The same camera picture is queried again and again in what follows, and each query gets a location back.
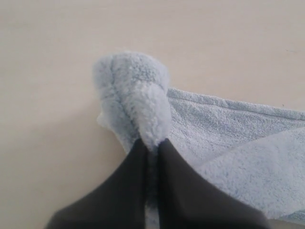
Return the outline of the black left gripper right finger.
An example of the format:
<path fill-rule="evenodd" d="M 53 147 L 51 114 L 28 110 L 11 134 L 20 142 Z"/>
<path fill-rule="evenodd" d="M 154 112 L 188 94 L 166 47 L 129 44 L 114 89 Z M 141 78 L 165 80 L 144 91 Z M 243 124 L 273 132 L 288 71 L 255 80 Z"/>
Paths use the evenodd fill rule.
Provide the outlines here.
<path fill-rule="evenodd" d="M 264 214 L 220 191 L 182 158 L 169 139 L 158 148 L 162 229 L 266 229 Z"/>

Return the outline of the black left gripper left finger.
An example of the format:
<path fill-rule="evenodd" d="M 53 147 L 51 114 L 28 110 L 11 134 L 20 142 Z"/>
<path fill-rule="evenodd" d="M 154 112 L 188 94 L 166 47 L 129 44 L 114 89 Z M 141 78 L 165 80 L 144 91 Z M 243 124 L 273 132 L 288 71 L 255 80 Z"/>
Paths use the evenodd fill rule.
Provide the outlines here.
<path fill-rule="evenodd" d="M 121 165 L 94 191 L 57 211 L 48 229 L 145 228 L 147 148 L 136 140 Z"/>

